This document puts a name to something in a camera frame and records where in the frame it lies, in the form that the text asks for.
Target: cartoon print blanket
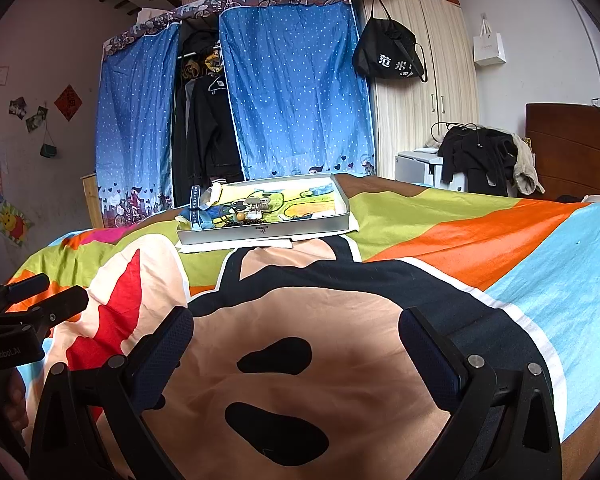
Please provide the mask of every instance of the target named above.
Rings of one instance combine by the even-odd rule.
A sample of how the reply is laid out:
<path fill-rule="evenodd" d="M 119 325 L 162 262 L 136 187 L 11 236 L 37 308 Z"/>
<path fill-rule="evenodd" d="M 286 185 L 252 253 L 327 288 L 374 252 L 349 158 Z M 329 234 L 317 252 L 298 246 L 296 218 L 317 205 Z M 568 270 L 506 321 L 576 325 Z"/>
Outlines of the cartoon print blanket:
<path fill-rule="evenodd" d="M 188 304 L 194 338 L 165 407 L 144 415 L 186 478 L 404 479 L 448 417 L 400 341 L 400 313 L 416 305 L 464 354 L 548 370 L 564 477 L 579 478 L 600 449 L 600 203 L 338 179 L 360 223 L 349 236 L 179 254 L 175 222 L 160 221 L 34 254 L 14 280 L 46 272 L 45 295 L 81 285 L 90 303 L 24 370 L 30 418 L 53 362 L 128 354 Z M 130 474 L 104 415 L 97 424 Z"/>

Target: patterned fabric trim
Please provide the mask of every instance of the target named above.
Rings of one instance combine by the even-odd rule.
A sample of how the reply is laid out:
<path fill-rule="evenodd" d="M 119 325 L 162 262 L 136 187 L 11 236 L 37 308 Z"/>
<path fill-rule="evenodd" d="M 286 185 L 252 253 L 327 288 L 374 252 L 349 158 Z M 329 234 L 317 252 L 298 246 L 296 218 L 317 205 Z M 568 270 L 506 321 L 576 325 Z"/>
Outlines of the patterned fabric trim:
<path fill-rule="evenodd" d="M 145 34 L 158 34 L 171 23 L 187 18 L 206 18 L 212 14 L 221 14 L 233 7 L 269 7 L 272 5 L 331 5 L 336 2 L 351 4 L 351 0 L 198 0 L 156 16 L 144 23 L 134 25 L 119 36 L 111 38 L 104 44 L 104 57 L 112 56 L 131 45 Z"/>

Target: metal screw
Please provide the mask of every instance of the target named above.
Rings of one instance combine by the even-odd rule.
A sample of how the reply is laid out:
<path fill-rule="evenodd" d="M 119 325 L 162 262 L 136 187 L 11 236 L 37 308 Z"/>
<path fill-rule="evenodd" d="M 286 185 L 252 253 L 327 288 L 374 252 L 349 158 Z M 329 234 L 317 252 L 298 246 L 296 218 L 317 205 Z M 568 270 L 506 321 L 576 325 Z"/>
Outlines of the metal screw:
<path fill-rule="evenodd" d="M 64 366 L 64 363 L 57 362 L 49 369 L 49 373 L 51 375 L 60 375 L 62 372 L 64 372 Z"/>
<path fill-rule="evenodd" d="M 532 375 L 540 375 L 542 373 L 542 367 L 538 363 L 529 363 L 527 368 Z"/>
<path fill-rule="evenodd" d="M 478 354 L 471 354 L 467 358 L 467 361 L 469 361 L 469 364 L 474 368 L 482 368 L 484 366 L 484 359 Z"/>
<path fill-rule="evenodd" d="M 125 357 L 123 355 L 114 355 L 107 361 L 109 368 L 120 368 L 125 363 Z"/>

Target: gift bag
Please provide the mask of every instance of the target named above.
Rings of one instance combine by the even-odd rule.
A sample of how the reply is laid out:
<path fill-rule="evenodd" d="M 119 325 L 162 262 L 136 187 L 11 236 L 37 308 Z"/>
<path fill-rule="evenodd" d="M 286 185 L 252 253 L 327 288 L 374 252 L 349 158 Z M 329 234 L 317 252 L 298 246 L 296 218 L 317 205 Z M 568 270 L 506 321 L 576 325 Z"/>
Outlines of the gift bag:
<path fill-rule="evenodd" d="M 474 36 L 474 61 L 480 66 L 506 63 L 502 36 L 491 31 L 486 17 L 482 18 L 480 36 Z"/>
<path fill-rule="evenodd" d="M 371 16 L 360 35 L 353 52 L 353 67 L 360 75 L 380 79 L 404 79 L 418 77 L 427 82 L 427 65 L 420 61 L 416 52 L 416 37 L 403 24 L 391 19 L 382 0 L 378 0 L 386 20 L 374 18 L 374 4 L 371 3 Z"/>

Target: headboard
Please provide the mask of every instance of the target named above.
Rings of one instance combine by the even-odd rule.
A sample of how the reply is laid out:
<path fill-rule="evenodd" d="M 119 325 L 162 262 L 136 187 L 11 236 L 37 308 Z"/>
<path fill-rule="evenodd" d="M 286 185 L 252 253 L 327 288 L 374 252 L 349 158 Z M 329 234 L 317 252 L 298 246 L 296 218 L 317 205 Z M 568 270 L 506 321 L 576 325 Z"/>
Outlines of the headboard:
<path fill-rule="evenodd" d="M 585 105 L 526 105 L 526 136 L 536 154 L 536 170 L 546 193 L 530 198 L 555 200 L 569 194 L 600 194 L 600 108 Z"/>

